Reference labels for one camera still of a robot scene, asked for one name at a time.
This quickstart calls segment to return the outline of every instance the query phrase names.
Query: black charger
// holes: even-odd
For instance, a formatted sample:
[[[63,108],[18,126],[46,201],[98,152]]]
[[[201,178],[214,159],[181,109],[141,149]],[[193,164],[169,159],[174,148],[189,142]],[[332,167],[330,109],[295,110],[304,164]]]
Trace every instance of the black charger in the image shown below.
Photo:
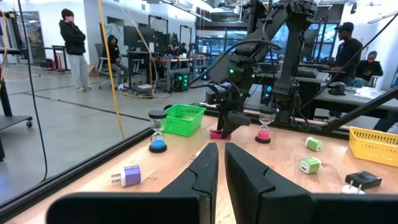
[[[362,185],[361,189],[366,190],[371,187],[377,187],[380,186],[382,179],[376,175],[373,175],[369,172],[362,171],[362,172],[356,172],[354,174],[348,174],[346,176],[347,183],[350,183],[353,181],[353,186],[354,187],[359,187],[359,185]]]

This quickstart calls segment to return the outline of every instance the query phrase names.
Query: gray pants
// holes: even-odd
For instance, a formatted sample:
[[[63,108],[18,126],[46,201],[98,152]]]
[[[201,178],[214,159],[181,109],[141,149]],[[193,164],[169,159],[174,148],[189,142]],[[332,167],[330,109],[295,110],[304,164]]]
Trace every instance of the gray pants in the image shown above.
[[[85,56],[69,55],[69,62],[76,88],[88,87],[88,71]]]
[[[127,73],[128,73],[127,67],[122,64],[116,65],[115,63],[112,63],[111,66],[112,70],[116,71],[116,78],[117,78],[116,86],[122,84],[122,78],[123,78],[123,83],[127,82]]]

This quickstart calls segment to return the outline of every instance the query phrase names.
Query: black hoodie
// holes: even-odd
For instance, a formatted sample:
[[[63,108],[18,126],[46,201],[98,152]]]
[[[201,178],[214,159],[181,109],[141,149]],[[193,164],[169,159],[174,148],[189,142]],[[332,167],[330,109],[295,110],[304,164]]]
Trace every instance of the black hoodie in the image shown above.
[[[83,55],[86,52],[86,35],[72,22],[61,20],[59,24],[67,53],[70,55]]]
[[[111,40],[112,38],[115,38],[116,44],[112,45]],[[114,35],[109,35],[108,37],[108,47],[109,47],[109,56],[111,58],[111,63],[116,63],[116,59],[120,58],[120,51],[118,47],[118,39]],[[104,45],[104,49],[102,51],[102,57],[106,57],[106,49]]]

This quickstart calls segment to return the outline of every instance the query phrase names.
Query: blue sand hourglass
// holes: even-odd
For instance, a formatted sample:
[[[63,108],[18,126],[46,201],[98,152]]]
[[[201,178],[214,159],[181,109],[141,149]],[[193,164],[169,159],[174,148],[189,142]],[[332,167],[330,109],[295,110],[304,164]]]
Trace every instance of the blue sand hourglass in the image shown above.
[[[149,150],[151,152],[160,153],[167,150],[165,136],[162,133],[165,128],[166,117],[166,111],[157,110],[149,112],[149,118],[151,119],[150,128],[155,131],[155,133],[150,137]]]

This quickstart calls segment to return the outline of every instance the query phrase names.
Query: hourglass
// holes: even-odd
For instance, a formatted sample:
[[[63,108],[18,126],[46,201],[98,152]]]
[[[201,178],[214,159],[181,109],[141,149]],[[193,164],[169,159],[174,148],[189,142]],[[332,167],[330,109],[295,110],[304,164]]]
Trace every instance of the hourglass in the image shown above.
[[[275,110],[268,107],[260,108],[260,122],[261,126],[257,132],[256,141],[259,143],[267,144],[271,142],[271,130],[268,127],[268,124],[274,121],[275,118]]]
[[[166,117],[166,111],[157,110],[149,112],[149,118],[151,119],[150,128],[155,131],[155,134],[150,137],[149,150],[151,152],[160,153],[167,150],[165,136],[162,133],[165,128]]]

